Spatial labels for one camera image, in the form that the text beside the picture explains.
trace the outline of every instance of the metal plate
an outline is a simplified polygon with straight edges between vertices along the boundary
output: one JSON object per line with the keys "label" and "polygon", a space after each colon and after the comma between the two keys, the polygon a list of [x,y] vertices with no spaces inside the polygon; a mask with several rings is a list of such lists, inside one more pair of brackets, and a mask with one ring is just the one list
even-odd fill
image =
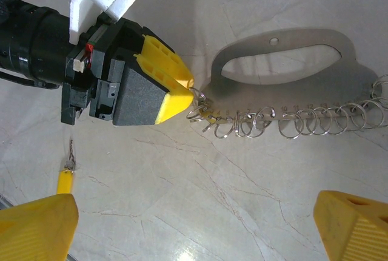
{"label": "metal plate", "polygon": [[[278,39],[275,46],[273,38]],[[318,45],[333,47],[341,59],[298,81],[255,85],[240,83],[221,75],[222,68],[235,58]],[[234,116],[238,110],[257,112],[270,106],[275,109],[276,117],[270,118],[268,114],[266,119],[280,120],[284,112],[328,108],[367,100],[377,78],[374,71],[357,62],[353,43],[342,33],[327,29],[288,29],[252,36],[224,48],[216,56],[211,82],[202,92],[212,101],[212,114],[215,117]]]}

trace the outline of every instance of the metal ring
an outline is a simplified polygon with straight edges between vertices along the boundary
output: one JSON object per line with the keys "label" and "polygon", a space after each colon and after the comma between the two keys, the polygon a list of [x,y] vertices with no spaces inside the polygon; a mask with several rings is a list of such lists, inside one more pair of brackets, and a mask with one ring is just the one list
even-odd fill
{"label": "metal ring", "polygon": [[201,97],[204,101],[207,101],[206,96],[205,96],[201,91],[199,91],[197,88],[190,87],[190,88],[189,88],[189,91],[191,91],[191,93],[194,94],[194,96],[196,96],[196,99],[198,100],[198,102],[199,102],[199,98],[200,98],[200,97]]}
{"label": "metal ring", "polygon": [[384,105],[384,104],[381,102],[381,100],[388,101],[388,98],[384,98],[384,97],[375,97],[373,100],[378,101],[379,104],[381,105],[381,107],[382,107],[384,110],[388,110],[388,105]]}
{"label": "metal ring", "polygon": [[[248,116],[251,116],[251,117],[252,117],[253,115],[255,115],[255,116],[253,117],[252,128],[251,128],[251,130],[249,131],[248,134],[245,133],[245,131],[244,131],[244,129],[243,129],[243,126],[241,125],[241,131],[242,131],[243,134],[244,134],[243,137],[247,137],[247,138],[258,138],[258,137],[260,137],[260,136],[264,133],[264,131],[266,130],[266,128],[263,128],[263,129],[257,129],[257,128],[256,128],[255,123],[257,123],[257,122],[255,122],[255,123],[253,123],[253,122],[254,122],[255,118],[257,118],[257,114],[248,114]],[[260,133],[259,133],[258,135],[251,135],[251,134],[252,134],[252,131],[253,131],[253,128],[256,129],[257,131],[260,131]]]}
{"label": "metal ring", "polygon": [[370,125],[370,127],[364,127],[364,129],[376,129],[376,128],[382,127],[383,124],[384,124],[384,122],[385,122],[385,120],[386,120],[386,116],[385,116],[385,114],[384,114],[384,109],[383,109],[383,107],[382,107],[379,103],[377,103],[376,101],[374,101],[374,100],[362,100],[362,101],[360,102],[360,105],[362,106],[363,103],[365,103],[365,105],[368,104],[368,103],[372,103],[372,104],[376,105],[377,108],[379,108],[379,110],[381,111],[381,121],[380,121],[380,124],[367,123],[368,125]]}
{"label": "metal ring", "polygon": [[201,116],[201,112],[207,111],[207,108],[208,108],[208,106],[206,106],[206,105],[200,105],[200,106],[196,107],[195,109],[193,109],[192,111],[190,111],[186,115],[186,118],[188,120],[192,120],[198,116]]}
{"label": "metal ring", "polygon": [[357,127],[357,129],[350,130],[349,127],[348,127],[347,131],[348,132],[358,132],[361,129],[364,129],[364,127],[366,126],[366,121],[367,121],[367,119],[366,119],[367,118],[367,114],[366,114],[365,108],[363,108],[361,105],[359,105],[357,103],[346,103],[346,104],[342,105],[341,107],[346,107],[346,106],[354,106],[355,108],[358,108],[363,113],[363,115],[364,115],[362,117],[363,120],[364,120],[364,123],[363,123],[362,126],[359,126],[358,124],[356,124],[354,119],[353,119],[353,116],[351,116],[350,119],[351,119],[352,123]]}
{"label": "metal ring", "polygon": [[374,82],[374,84],[372,85],[372,93],[370,94],[372,99],[377,97],[377,94],[376,94],[376,91],[375,91],[376,87],[379,86],[379,85],[383,85],[383,84],[388,84],[388,81],[376,81],[376,82]]}
{"label": "metal ring", "polygon": [[[318,116],[317,116],[317,114],[314,112],[313,109],[301,109],[301,110],[299,110],[299,111],[297,112],[297,114],[300,115],[300,113],[302,113],[302,112],[307,112],[307,114],[312,113],[312,115],[314,116],[315,124],[314,124],[313,130],[311,130],[310,127],[309,127],[309,125],[307,124],[307,120],[308,120],[309,118],[304,119],[304,126],[307,128],[307,130],[309,131],[309,133],[308,133],[308,134],[307,134],[307,133],[304,133],[303,130],[302,130],[301,135],[313,135],[314,132],[316,131],[316,129],[318,128]],[[294,120],[294,125],[295,125],[295,129],[298,131],[298,127],[297,127],[297,125],[296,125],[296,120]]]}
{"label": "metal ring", "polygon": [[233,122],[234,127],[235,127],[235,135],[236,135],[236,137],[244,137],[244,136],[240,135],[241,116],[242,115],[247,115],[247,112],[240,112],[239,110],[237,110],[236,117],[235,117],[235,120]]}
{"label": "metal ring", "polygon": [[207,132],[209,129],[211,129],[212,126],[214,126],[214,125],[217,123],[217,119],[218,119],[218,117],[215,118],[213,115],[209,115],[207,118],[210,119],[210,120],[215,119],[216,121],[215,121],[214,123],[209,123],[209,124],[202,130],[203,133],[205,133],[205,132]]}
{"label": "metal ring", "polygon": [[244,117],[243,117],[241,120],[239,120],[239,131],[242,132],[242,135],[239,134],[239,136],[245,138],[245,137],[250,137],[250,134],[251,134],[252,131],[253,131],[253,124],[252,124],[252,127],[250,128],[249,132],[246,133],[246,132],[244,131],[244,128],[243,128],[243,124],[245,123],[244,120],[245,120],[246,118],[252,120],[252,119],[253,119],[253,116],[255,116],[256,114],[255,114],[255,113],[252,113],[252,112],[249,112],[249,113],[248,113],[248,112],[244,112],[243,114],[244,114]]}
{"label": "metal ring", "polygon": [[330,129],[332,128],[332,126],[333,126],[333,115],[332,115],[330,112],[328,112],[327,108],[317,107],[317,108],[314,108],[313,110],[314,110],[315,113],[316,113],[317,111],[319,111],[319,110],[323,110],[323,111],[321,112],[322,115],[325,115],[325,114],[327,114],[327,113],[330,115],[330,124],[329,124],[329,128],[328,128],[328,129],[323,128],[321,119],[318,117],[319,126],[320,126],[320,128],[321,128],[324,132],[321,133],[321,134],[318,134],[318,133],[316,133],[316,131],[315,131],[315,132],[313,133],[314,135],[327,135],[327,134],[330,132]]}
{"label": "metal ring", "polygon": [[257,119],[258,119],[258,117],[260,117],[260,115],[262,116],[262,118],[264,119],[264,114],[263,114],[263,111],[265,111],[266,109],[270,109],[271,110],[271,114],[270,114],[270,117],[272,117],[272,118],[274,118],[275,116],[276,116],[276,111],[275,111],[275,109],[273,108],[273,107],[269,107],[269,106],[267,106],[267,107],[264,107],[264,108],[262,108],[262,109],[260,109],[258,112],[257,112],[257,114],[255,115],[255,117],[253,118],[253,127],[255,128],[255,129],[257,129],[258,131],[261,131],[261,130],[263,130],[263,129],[266,129],[267,127],[269,127],[269,125],[272,123],[272,121],[270,121],[270,120],[264,120],[264,127],[262,128],[262,129],[258,129],[257,128]]}
{"label": "metal ring", "polygon": [[341,135],[343,134],[345,131],[347,131],[347,129],[349,128],[349,114],[346,112],[346,110],[344,110],[342,107],[338,107],[338,106],[333,106],[333,107],[330,107],[327,109],[327,111],[330,113],[330,111],[334,111],[336,112],[336,110],[341,110],[342,112],[345,113],[345,116],[346,116],[346,127],[343,128],[342,126],[340,126],[337,122],[337,119],[335,118],[334,121],[336,123],[336,125],[339,127],[339,128],[342,128],[342,131],[341,132],[338,132],[338,133],[334,133],[334,132],[328,132],[329,135]]}
{"label": "metal ring", "polygon": [[[226,118],[226,120],[228,121],[228,120],[234,120],[232,117],[227,117]],[[232,122],[232,127],[230,128],[230,130],[228,131],[228,133],[226,133],[226,134],[224,134],[224,135],[222,135],[222,136],[219,136],[218,134],[217,134],[217,132],[218,132],[218,128],[219,128],[219,126],[220,126],[220,124],[219,123],[217,123],[216,124],[216,128],[214,129],[214,135],[216,136],[216,138],[227,138],[232,132],[233,132],[233,130],[234,130],[234,126],[233,126],[233,122]]]}
{"label": "metal ring", "polygon": [[191,123],[200,123],[201,121],[206,120],[204,117],[199,117],[199,118],[193,118],[190,120]]}
{"label": "metal ring", "polygon": [[286,116],[289,116],[289,115],[292,116],[292,117],[298,117],[298,118],[301,120],[301,122],[302,122],[302,124],[303,124],[302,130],[299,132],[298,135],[296,135],[296,136],[294,136],[294,137],[288,137],[288,136],[286,136],[286,135],[281,131],[281,128],[280,128],[281,122],[286,121],[286,120],[279,120],[279,123],[278,123],[278,126],[279,126],[279,133],[280,133],[283,137],[285,137],[286,139],[288,139],[288,140],[295,140],[295,139],[297,139],[297,138],[302,134],[302,132],[303,132],[303,130],[304,130],[304,121],[303,121],[303,119],[301,118],[301,116],[300,116],[299,114],[288,114],[288,113],[284,113],[284,114],[283,114],[283,117],[286,117]]}
{"label": "metal ring", "polygon": [[[258,128],[257,127],[257,119],[258,118],[261,118],[263,119],[262,122],[264,123],[264,126],[262,128]],[[263,131],[265,130],[267,127],[270,126],[270,124],[272,123],[272,120],[265,120],[264,119],[264,115],[263,114],[256,114],[256,116],[253,118],[253,127],[258,130],[258,131]]]}

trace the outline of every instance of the oval cutout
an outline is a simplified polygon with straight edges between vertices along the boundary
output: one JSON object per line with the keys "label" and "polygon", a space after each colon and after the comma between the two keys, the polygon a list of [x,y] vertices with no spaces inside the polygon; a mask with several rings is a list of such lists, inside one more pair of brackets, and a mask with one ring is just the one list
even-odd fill
{"label": "oval cutout", "polygon": [[333,47],[305,47],[233,59],[224,66],[222,76],[256,85],[288,83],[314,75],[340,59]]}

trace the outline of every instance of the white marble surface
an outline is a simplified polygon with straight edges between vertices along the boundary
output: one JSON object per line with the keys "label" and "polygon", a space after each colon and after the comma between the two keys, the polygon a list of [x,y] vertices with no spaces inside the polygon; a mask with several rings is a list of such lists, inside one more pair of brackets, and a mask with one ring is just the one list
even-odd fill
{"label": "white marble surface", "polygon": [[[27,1],[69,13],[69,0]],[[127,17],[175,48],[203,86],[226,44],[288,27],[339,30],[361,64],[388,73],[387,3],[138,0]],[[320,190],[388,202],[388,130],[289,141],[274,125],[256,140],[216,140],[184,114],[113,127],[85,112],[66,126],[60,104],[60,90],[1,82],[0,190],[14,204],[54,194],[72,135],[79,261],[327,260],[312,217]]]}

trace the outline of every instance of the yellow plastic block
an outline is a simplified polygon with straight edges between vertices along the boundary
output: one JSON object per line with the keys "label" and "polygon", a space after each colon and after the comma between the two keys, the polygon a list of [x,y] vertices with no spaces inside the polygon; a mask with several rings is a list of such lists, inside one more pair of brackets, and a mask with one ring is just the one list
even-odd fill
{"label": "yellow plastic block", "polygon": [[59,173],[57,194],[72,193],[73,171],[65,169]]}
{"label": "yellow plastic block", "polygon": [[64,261],[78,223],[71,194],[0,211],[0,260]]}
{"label": "yellow plastic block", "polygon": [[135,57],[144,73],[169,90],[155,124],[168,120],[190,106],[194,96],[189,87],[194,85],[194,78],[177,54],[153,36],[145,36],[142,51]]}
{"label": "yellow plastic block", "polygon": [[388,260],[388,204],[321,191],[314,219],[331,261]]}

